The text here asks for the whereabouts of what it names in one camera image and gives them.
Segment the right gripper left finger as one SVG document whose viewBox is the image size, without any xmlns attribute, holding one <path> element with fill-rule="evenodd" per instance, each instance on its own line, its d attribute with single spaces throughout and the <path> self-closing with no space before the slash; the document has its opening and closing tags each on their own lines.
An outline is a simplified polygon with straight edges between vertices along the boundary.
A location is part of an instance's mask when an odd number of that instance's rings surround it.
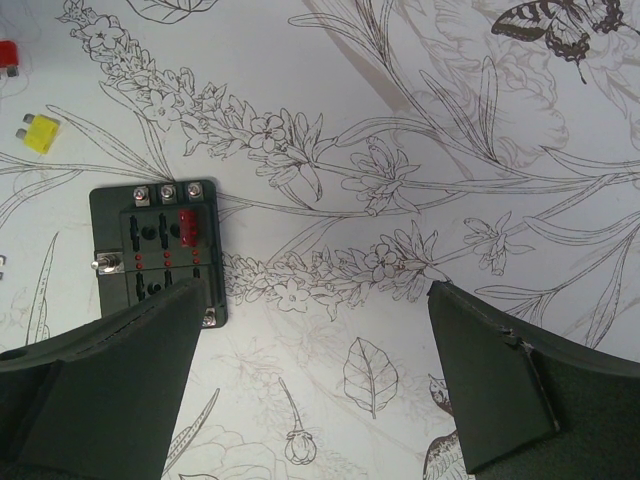
<svg viewBox="0 0 640 480">
<path fill-rule="evenodd" d="M 206 309 L 183 280 L 1 354 L 4 479 L 158 479 Z"/>
</svg>

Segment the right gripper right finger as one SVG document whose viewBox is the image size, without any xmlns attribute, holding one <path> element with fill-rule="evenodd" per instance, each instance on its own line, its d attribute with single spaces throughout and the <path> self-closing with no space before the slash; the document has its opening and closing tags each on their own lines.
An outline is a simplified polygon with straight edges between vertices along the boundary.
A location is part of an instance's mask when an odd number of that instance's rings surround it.
<svg viewBox="0 0 640 480">
<path fill-rule="evenodd" d="M 638 473 L 638 363 L 450 282 L 432 284 L 428 310 L 468 473 Z"/>
</svg>

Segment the black fuse box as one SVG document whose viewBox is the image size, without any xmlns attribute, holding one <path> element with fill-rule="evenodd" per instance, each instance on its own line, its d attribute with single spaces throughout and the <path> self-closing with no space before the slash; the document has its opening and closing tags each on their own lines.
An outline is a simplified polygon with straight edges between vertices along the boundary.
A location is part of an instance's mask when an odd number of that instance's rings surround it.
<svg viewBox="0 0 640 480">
<path fill-rule="evenodd" d="M 206 285 L 203 327 L 228 321 L 217 189 L 211 179 L 96 188 L 89 194 L 92 268 L 106 316 L 147 300 L 173 284 Z M 198 215 L 198 244 L 183 247 L 179 211 Z"/>
</svg>

